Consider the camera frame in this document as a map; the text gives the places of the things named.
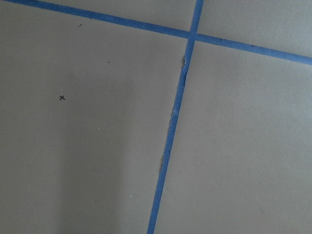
gray floor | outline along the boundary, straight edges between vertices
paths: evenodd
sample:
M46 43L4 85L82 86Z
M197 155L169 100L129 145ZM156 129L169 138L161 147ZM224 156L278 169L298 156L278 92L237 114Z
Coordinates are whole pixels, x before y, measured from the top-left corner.
M196 1L49 2L189 31ZM198 33L312 57L311 15L206 0ZM0 234L146 233L186 43L0 1ZM195 42L155 233L312 233L311 74Z

painter's tape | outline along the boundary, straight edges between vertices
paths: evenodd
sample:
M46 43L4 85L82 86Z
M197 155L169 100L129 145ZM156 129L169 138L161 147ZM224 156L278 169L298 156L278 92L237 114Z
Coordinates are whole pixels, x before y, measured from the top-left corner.
M257 53L261 55L267 55L279 59L286 59L294 62L300 62L304 64L309 64L312 65L312 58L302 56L302 55L296 55L284 51L279 51L279 50L273 50L261 46L256 46L256 45L249 45L233 40L226 40L226 39L221 39L221 38L215 38L215 37L210 37L207 35L202 35L202 34L197 34L196 36L197 41L209 43L209 44L214 44L214 45L220 45L220 46L225 46L225 47L230 47L233 49L237 50L243 50L243 51L248 51L252 53Z
M190 34L188 37L188 41L187 41L187 45L186 45L186 49L185 49L185 55L184 55L185 56L184 57L185 65L181 69L179 83L177 86L174 107L173 107L173 111L171 114L169 130L167 133L167 139L166 139L165 149L164 149L164 153L163 153L163 164L162 164L159 176L158 176L158 182L157 182L157 186L156 186L156 191L155 191L151 216L150 216L150 220L149 220L149 224L148 224L147 234L153 234L154 230L155 230L156 220L157 220L157 216L158 216L158 210L159 210L159 206L160 206L161 195L162 195L162 191L163 191L164 184L165 184L165 178L166 178L169 159L170 159L170 153L171 153L172 145L174 142L176 125L177 125L179 112L180 112L180 108L181 108L181 103L182 103L187 73L189 71L189 67L190 67L190 63L191 63L191 57L192 57L192 53L193 53L193 47L194 47L194 43L195 43L195 38L196 38L196 34L197 34L197 29L198 29L198 24L199 24L199 19L200 19L200 14L201 14L203 2L204 2L204 0L197 0L196 4L195 4Z
M167 34L167 35L176 36L180 38L188 38L189 36L189 32L179 30L179 29L169 28L169 27L165 27L161 25L152 24L152 23L145 23L145 22L132 20L132 19L125 19L125 18L121 18L117 16L111 16L107 14L82 10L82 9L78 9L74 7L58 5L58 4L44 2L44 1L36 1L36 0L4 0L4 1L19 3L19 4L37 7L41 9L47 9L51 11L57 11L57 12L66 13L66 14L70 14L74 16L90 18L93 20L100 20L100 21L115 23L115 24L119 24L123 26L139 28L139 29L143 29L147 31Z

blue tape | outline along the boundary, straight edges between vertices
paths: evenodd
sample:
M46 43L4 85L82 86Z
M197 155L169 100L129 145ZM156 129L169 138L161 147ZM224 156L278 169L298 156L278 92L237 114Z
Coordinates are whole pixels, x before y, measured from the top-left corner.
M158 182L156 186L156 191L155 191L151 216L150 216L150 220L148 224L147 234L153 234L155 230L161 195L162 195L163 187L165 184L165 178L166 178L169 159L170 159L170 153L171 153L171 149L172 149L172 145L173 145L173 141L175 137L176 125L177 125L180 107L182 103L187 73L189 71L189 67L191 63L191 57L193 53L193 47L194 47L195 38L197 34L203 1L204 0L197 0L195 4L190 34L189 34L189 38L188 38L186 49L185 49L185 58L184 58L185 65L181 69L179 83L177 86L173 112L172 112L171 119L170 119L169 130L167 133L167 139L166 139L165 149L163 153L163 163L162 163L162 167L158 176Z
M290 60L294 62L300 62L300 63L312 65L312 58L310 57L287 53L287 52L283 52L279 50L273 50L273 49L269 49L269 48L265 48L261 46L249 45L249 44L245 44L245 43L241 43L237 41L215 38L215 37L210 37L210 36L202 35L202 34L197 34L196 40L209 43L209 44L230 47L230 48L237 49L237 50L243 50L243 51L248 51L248 52L257 53L261 55L267 55L267 56L271 56L271 57L275 57L279 59L286 59L286 60Z
M132 19L125 19L121 17L111 16L111 15L97 13L93 11L82 10L82 9L69 7L69 6L57 5L54 3L49 3L49 2L44 2L44 1L37 1L37 0L4 0L4 1L37 7L37 8L51 10L51 11L57 11L57 12L66 13L66 14L70 14L74 16L90 18L94 20L105 21L109 23L115 23L115 24L119 24L123 26L167 34L167 35L176 36L180 38L188 38L189 36L189 32L179 30L179 29L169 28L165 26L152 24L152 23L145 23L145 22L132 20Z

